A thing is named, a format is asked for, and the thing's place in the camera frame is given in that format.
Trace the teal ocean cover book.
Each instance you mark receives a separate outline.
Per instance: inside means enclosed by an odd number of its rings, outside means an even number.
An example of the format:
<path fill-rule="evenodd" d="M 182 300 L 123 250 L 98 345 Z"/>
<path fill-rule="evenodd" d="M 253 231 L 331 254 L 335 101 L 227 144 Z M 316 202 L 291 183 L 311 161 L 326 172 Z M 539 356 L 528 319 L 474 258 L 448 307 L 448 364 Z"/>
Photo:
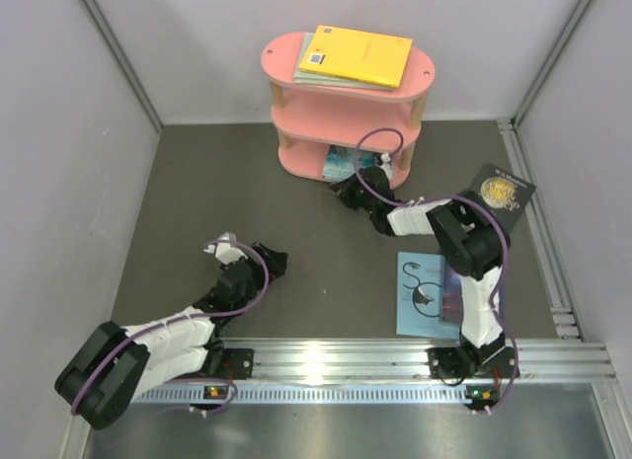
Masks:
<path fill-rule="evenodd" d="M 359 150 L 350 147 L 330 145 L 323 170 L 322 178 L 328 182 L 338 182 L 350 177 L 355 172 L 355 158 L 359 169 L 377 166 L 380 162 L 380 154 Z"/>

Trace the light blue thin book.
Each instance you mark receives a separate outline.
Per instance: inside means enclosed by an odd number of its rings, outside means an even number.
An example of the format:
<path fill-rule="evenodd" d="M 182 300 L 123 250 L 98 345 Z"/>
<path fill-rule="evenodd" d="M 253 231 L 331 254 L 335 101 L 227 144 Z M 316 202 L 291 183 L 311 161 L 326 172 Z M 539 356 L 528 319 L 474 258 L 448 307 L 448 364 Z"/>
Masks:
<path fill-rule="evenodd" d="M 399 336 L 456 341 L 459 327 L 440 320 L 441 255 L 399 252 L 396 328 Z"/>

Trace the grey-green book with black circle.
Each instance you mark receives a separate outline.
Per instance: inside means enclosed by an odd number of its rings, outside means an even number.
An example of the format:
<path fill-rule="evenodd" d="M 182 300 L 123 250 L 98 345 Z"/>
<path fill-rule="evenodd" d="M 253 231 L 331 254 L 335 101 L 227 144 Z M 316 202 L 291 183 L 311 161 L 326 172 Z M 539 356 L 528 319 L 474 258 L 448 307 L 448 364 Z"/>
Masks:
<path fill-rule="evenodd" d="M 313 39 L 313 33 L 305 33 L 302 41 L 302 45 L 299 51 L 299 57 L 296 62 L 295 70 L 293 73 L 293 82 L 301 85 L 314 85 L 323 87 L 340 87 L 340 88 L 352 88 L 352 89 L 364 89 L 392 92 L 394 88 L 386 86 L 361 82 L 354 79 L 339 78 L 333 76 L 326 76 L 312 72 L 305 72 L 299 68 L 299 64 L 302 58 L 306 54 L 309 44 Z"/>

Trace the yellow book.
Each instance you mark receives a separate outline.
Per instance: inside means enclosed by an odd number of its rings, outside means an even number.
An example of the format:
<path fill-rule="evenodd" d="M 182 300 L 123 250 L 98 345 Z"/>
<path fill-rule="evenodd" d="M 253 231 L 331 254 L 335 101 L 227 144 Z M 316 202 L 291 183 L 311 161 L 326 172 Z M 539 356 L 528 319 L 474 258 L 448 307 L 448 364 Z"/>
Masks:
<path fill-rule="evenodd" d="M 321 25 L 298 68 L 395 89 L 400 86 L 412 45 L 410 38 Z"/>

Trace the purple blue cover book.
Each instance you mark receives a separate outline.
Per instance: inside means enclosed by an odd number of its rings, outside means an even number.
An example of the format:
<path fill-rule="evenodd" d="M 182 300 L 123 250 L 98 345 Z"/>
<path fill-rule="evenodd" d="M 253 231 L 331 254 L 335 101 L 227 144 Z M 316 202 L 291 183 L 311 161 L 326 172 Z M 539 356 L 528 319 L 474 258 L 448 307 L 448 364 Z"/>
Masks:
<path fill-rule="evenodd" d="M 460 275 L 447 263 L 443 265 L 439 317 L 443 323 L 456 327 L 459 327 L 463 320 Z"/>

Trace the black book with gold moon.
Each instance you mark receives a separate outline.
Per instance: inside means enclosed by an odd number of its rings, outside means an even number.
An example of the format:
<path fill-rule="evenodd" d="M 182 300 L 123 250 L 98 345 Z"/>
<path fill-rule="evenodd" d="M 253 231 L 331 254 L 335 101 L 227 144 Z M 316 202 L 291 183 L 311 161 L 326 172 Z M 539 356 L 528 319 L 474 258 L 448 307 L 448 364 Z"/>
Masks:
<path fill-rule="evenodd" d="M 511 233 L 530 203 L 536 185 L 487 163 L 474 179 L 471 190 L 481 198 L 502 227 Z"/>

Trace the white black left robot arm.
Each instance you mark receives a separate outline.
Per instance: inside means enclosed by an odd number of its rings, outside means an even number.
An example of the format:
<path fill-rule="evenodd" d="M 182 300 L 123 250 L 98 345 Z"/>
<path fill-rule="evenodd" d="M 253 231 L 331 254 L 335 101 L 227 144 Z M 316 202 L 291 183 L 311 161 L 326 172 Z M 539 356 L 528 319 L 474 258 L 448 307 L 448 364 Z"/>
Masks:
<path fill-rule="evenodd" d="M 145 392 L 183 375 L 211 377 L 222 368 L 221 331 L 256 306 L 283 277 L 289 255 L 232 233 L 205 244 L 219 262 L 215 284 L 184 310 L 145 324 L 99 325 L 54 383 L 70 413 L 95 429 L 118 420 Z"/>

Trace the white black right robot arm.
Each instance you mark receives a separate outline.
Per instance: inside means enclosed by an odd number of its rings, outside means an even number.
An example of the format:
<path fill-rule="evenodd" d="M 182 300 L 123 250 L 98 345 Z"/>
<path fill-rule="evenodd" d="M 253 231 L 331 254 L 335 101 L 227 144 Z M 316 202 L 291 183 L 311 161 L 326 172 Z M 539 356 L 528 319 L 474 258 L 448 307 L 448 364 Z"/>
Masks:
<path fill-rule="evenodd" d="M 507 345 L 500 290 L 510 237 L 473 191 L 444 198 L 404 201 L 395 197 L 384 170 L 355 171 L 328 185 L 351 210 L 364 210 L 374 229 L 390 237 L 433 236 L 461 286 L 462 321 L 456 346 L 429 351 L 431 376 L 457 386 L 466 379 L 515 379 L 515 348 Z"/>

